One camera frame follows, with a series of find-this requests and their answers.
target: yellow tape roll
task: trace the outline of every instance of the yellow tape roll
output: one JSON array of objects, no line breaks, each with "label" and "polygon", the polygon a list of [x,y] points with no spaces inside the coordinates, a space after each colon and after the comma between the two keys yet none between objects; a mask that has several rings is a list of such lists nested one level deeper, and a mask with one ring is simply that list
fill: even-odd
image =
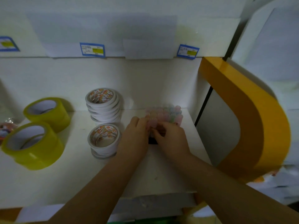
[{"label": "yellow tape roll", "polygon": [[53,164],[61,156],[64,145],[45,122],[25,124],[11,132],[2,143],[2,151],[30,170]]},{"label": "yellow tape roll", "polygon": [[58,133],[70,124],[70,117],[61,100],[57,97],[47,97],[29,104],[23,111],[31,122],[46,122]]}]

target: shelf surface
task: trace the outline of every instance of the shelf surface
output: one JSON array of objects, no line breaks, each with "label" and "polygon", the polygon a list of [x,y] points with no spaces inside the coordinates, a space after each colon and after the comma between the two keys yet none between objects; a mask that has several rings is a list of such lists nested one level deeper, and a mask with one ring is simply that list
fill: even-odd
[{"label": "shelf surface", "polygon": [[[182,109],[182,114],[184,118],[181,127],[186,132],[190,151],[210,164],[188,110]],[[0,150],[0,209],[64,204],[108,162],[95,159],[91,155],[87,136],[96,124],[91,120],[88,111],[71,112],[69,115],[70,126],[58,134],[65,144],[65,150],[51,166],[30,171]],[[120,131],[124,131],[133,116],[144,115],[143,109],[123,110],[121,122],[118,124]],[[158,145],[149,145],[146,157],[135,171],[122,198],[194,191],[162,154]]]}]

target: person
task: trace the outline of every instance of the person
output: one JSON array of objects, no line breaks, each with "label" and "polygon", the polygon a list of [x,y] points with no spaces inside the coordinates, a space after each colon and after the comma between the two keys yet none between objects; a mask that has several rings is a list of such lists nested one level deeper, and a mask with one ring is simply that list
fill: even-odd
[{"label": "person", "polygon": [[[118,199],[148,149],[148,119],[133,117],[116,155],[47,224],[107,223]],[[183,128],[162,122],[162,137],[151,129],[160,149],[194,185],[223,224],[299,223],[299,213],[241,184],[192,155]]]}]

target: orange curved edge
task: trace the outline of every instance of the orange curved edge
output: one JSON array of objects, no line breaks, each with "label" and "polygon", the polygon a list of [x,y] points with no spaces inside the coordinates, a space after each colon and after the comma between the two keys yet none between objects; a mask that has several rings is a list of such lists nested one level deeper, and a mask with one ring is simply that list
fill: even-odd
[{"label": "orange curved edge", "polygon": [[237,146],[217,168],[243,183],[280,168],[289,152],[291,134],[279,103],[219,57],[203,58],[199,73],[234,112],[241,129]]}]

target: stack of white tape rolls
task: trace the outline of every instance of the stack of white tape rolls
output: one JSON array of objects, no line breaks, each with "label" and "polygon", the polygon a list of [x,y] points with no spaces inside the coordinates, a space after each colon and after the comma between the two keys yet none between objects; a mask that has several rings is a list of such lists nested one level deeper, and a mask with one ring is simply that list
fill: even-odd
[{"label": "stack of white tape rolls", "polygon": [[88,144],[92,155],[97,159],[104,159],[116,153],[121,133],[113,124],[101,124],[92,129],[88,135]]},{"label": "stack of white tape rolls", "polygon": [[119,95],[112,89],[98,88],[85,97],[90,117],[98,124],[120,121]]}]

